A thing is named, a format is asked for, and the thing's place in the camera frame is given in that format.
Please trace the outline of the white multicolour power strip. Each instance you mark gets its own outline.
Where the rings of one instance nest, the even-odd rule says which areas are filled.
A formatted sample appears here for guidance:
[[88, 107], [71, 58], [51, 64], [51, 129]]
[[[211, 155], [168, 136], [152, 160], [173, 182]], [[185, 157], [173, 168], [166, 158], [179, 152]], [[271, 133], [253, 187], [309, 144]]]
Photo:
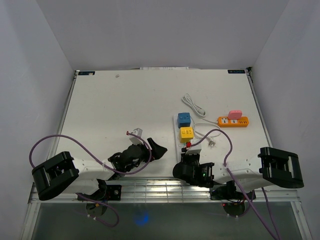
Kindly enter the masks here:
[[180, 129], [178, 127], [178, 114], [174, 114], [172, 119], [173, 119], [176, 162], [179, 163], [181, 161], [182, 148], [186, 147], [186, 143], [180, 143]]

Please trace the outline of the yellow cube socket adapter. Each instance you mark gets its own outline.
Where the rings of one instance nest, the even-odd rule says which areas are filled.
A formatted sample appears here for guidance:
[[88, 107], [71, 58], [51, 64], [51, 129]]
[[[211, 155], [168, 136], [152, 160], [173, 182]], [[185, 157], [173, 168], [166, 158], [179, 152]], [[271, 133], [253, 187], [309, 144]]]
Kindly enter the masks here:
[[184, 144], [194, 138], [194, 130], [191, 126], [181, 127], [179, 129], [179, 142]]

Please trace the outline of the blue cube socket adapter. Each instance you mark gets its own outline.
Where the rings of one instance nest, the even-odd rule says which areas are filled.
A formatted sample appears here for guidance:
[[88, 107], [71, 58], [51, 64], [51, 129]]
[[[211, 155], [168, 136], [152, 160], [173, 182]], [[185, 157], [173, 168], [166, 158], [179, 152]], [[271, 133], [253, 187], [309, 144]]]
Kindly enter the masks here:
[[178, 128], [190, 127], [191, 126], [191, 116], [189, 112], [180, 112], [177, 115], [177, 125]]

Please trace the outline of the pink plug adapter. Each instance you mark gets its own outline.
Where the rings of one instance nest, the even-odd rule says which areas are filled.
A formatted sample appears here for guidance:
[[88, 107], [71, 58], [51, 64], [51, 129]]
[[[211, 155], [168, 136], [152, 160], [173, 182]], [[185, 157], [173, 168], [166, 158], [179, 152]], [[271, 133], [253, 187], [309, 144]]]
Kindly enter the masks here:
[[227, 118], [229, 120], [239, 120], [242, 117], [243, 113], [241, 110], [231, 110], [228, 113]]

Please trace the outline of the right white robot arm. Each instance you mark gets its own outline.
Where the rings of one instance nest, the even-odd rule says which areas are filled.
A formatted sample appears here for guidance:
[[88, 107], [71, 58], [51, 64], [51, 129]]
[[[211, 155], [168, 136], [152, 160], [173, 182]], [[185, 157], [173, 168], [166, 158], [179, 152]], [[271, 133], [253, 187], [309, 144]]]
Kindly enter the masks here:
[[244, 193], [258, 188], [278, 186], [285, 189], [304, 187], [303, 176], [297, 154], [272, 147], [260, 148], [257, 157], [234, 162], [200, 163], [200, 154], [181, 154], [181, 160], [173, 167], [175, 178], [191, 186], [212, 188], [226, 185], [226, 194], [237, 199]]

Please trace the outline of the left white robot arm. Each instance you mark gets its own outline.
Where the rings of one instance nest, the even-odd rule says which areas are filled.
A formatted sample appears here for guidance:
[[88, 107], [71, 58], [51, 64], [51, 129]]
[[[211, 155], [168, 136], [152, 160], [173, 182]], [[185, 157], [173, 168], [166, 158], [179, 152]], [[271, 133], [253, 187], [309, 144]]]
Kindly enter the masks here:
[[152, 138], [128, 132], [132, 144], [117, 152], [107, 161], [99, 160], [89, 152], [91, 160], [74, 158], [70, 152], [62, 151], [38, 166], [32, 166], [32, 177], [41, 201], [51, 200], [63, 192], [84, 194], [100, 200], [106, 195], [105, 181], [142, 171], [168, 151]]

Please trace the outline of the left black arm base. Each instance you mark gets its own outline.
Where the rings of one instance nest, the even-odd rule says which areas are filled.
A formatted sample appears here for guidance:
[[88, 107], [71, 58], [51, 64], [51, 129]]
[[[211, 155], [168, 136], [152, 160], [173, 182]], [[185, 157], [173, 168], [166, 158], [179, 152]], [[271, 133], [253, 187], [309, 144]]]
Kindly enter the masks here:
[[122, 194], [121, 185], [101, 185], [93, 194], [81, 193], [85, 198], [95, 201], [120, 201]]

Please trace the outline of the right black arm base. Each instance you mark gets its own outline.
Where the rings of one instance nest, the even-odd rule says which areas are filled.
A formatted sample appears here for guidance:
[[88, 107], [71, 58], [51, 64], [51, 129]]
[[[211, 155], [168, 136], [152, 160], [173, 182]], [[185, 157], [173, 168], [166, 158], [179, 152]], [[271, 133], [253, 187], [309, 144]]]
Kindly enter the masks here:
[[215, 185], [209, 189], [211, 200], [226, 200], [232, 203], [239, 203], [245, 201], [244, 194], [237, 190], [237, 186], [234, 181], [229, 181], [226, 184]]

